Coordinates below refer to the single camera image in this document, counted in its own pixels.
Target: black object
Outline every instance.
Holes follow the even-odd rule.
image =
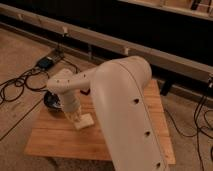
[[[86,90],[80,90],[80,93],[87,96],[87,95],[90,94],[90,89],[88,89],[87,91]]]
[[[163,84],[163,87],[161,89],[160,94],[163,96],[166,96],[167,93],[170,91],[170,89],[172,88],[172,85],[174,84],[174,80],[169,79],[166,80],[166,82]]]
[[[49,57],[41,58],[36,64],[37,67],[39,67],[45,71],[49,70],[53,65],[54,65],[54,62]]]
[[[44,71],[41,70],[40,68],[31,68],[27,71],[25,71],[24,73],[22,73],[19,77],[17,78],[12,78],[10,80],[7,80],[3,83],[0,83],[0,105],[2,105],[4,102],[13,102],[16,101],[17,99],[19,99],[22,94],[24,93],[24,90],[27,88],[31,91],[34,92],[44,92],[46,85],[42,86],[42,87],[32,87],[30,86],[30,84],[28,83],[28,80],[30,78],[32,78],[33,76],[37,76],[39,74],[45,74],[47,76],[47,78],[49,78],[49,74]],[[7,88],[13,86],[16,89],[20,89],[19,92],[17,94],[14,95],[13,98],[8,98],[7,96]]]
[[[56,109],[56,110],[61,109],[58,96],[49,91],[47,91],[44,95],[44,104],[49,109]]]

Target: wooden table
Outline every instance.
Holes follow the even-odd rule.
[[[77,93],[83,113],[91,113],[95,126],[76,131],[62,112],[43,107],[32,129],[25,153],[36,156],[66,157],[89,160],[111,160],[90,96]],[[153,126],[169,164],[175,164],[158,85],[152,80],[144,91]]]

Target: robot arm end effector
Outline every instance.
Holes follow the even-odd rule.
[[[76,87],[87,87],[88,84],[88,80],[84,79],[82,81],[82,74],[78,77],[76,78],[69,69],[62,69],[47,82],[48,90],[58,95],[62,111],[65,113],[66,118],[73,123],[76,130],[94,125],[92,116],[89,113],[82,115],[80,101],[75,96],[74,90]],[[76,84],[75,80],[81,80],[82,83]]]

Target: screw hole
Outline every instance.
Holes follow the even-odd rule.
[[[139,103],[139,99],[134,99],[133,102],[134,102],[134,104],[138,104]]]
[[[146,132],[145,132],[145,136],[146,136],[146,137],[150,136],[150,134],[151,134],[151,132],[149,132],[149,131],[146,131]]]
[[[157,163],[157,164],[156,164],[156,169],[159,169],[159,168],[160,168],[160,165],[161,165],[160,163]]]

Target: table leg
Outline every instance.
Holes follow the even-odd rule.
[[[58,169],[58,164],[57,162],[52,158],[52,157],[45,157],[45,159],[51,164],[54,166],[55,170]]]

